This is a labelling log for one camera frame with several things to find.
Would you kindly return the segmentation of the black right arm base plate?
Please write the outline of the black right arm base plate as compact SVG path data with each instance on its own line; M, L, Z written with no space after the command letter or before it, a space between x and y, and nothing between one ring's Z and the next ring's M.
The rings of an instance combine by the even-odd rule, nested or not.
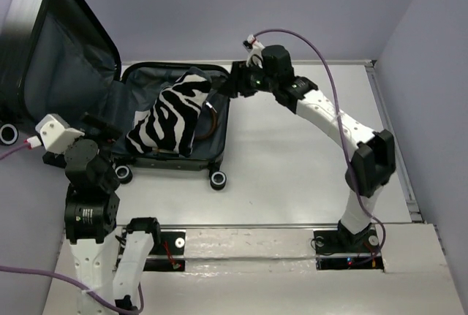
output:
M337 230L319 229L314 231L310 244L318 271L385 269L375 229L370 229L363 239L351 245L339 240Z

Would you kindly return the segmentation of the zebra print plush cloth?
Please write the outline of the zebra print plush cloth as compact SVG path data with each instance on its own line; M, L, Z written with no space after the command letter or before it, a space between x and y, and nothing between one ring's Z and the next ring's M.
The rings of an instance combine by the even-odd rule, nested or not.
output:
M145 116L126 134L128 152L147 154L162 150L188 157L210 91L211 78L196 67L164 87Z

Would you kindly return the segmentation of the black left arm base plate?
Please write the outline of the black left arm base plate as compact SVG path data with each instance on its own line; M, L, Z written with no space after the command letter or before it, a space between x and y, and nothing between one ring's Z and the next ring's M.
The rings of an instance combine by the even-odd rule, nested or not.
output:
M185 246L185 230L162 230L161 243L150 251L143 270L145 272L184 272L186 268Z

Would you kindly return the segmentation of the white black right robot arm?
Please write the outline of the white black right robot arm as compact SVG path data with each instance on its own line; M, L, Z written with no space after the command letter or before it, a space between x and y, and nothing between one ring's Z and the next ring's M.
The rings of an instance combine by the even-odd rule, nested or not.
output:
M376 131L339 109L318 85L295 73L289 52L281 45L254 48L245 61L234 61L229 75L213 82L214 90L231 99L268 92L277 103L315 125L344 152L347 206L337 225L336 241L346 250L366 239L374 207L396 171L396 146L387 129Z

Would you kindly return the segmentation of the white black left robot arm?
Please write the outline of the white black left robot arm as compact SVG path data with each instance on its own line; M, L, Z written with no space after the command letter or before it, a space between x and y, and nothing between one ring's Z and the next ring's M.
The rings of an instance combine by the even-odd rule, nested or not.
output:
M154 217L136 218L117 235L120 178L112 146L120 131L91 115L87 133L71 127L61 116L47 114L36 126L49 154L64 157L69 181L65 199L65 236L73 256L77 314L141 314L140 280L149 253L162 244Z

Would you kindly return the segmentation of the black hard-shell suitcase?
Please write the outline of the black hard-shell suitcase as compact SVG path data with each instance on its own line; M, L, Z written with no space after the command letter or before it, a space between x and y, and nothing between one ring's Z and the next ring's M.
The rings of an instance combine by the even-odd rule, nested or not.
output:
M123 133L159 92L190 68L217 65L146 61L123 67L117 47L85 0L12 0L1 30L1 143L34 133L49 113L83 129L88 112Z

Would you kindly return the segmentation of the brown silver headphones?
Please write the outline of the brown silver headphones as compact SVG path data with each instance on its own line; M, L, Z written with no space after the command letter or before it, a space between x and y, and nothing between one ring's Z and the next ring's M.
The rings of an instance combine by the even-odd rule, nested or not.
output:
M217 127L218 112L209 101L205 101L195 127L195 141L207 140L214 134Z

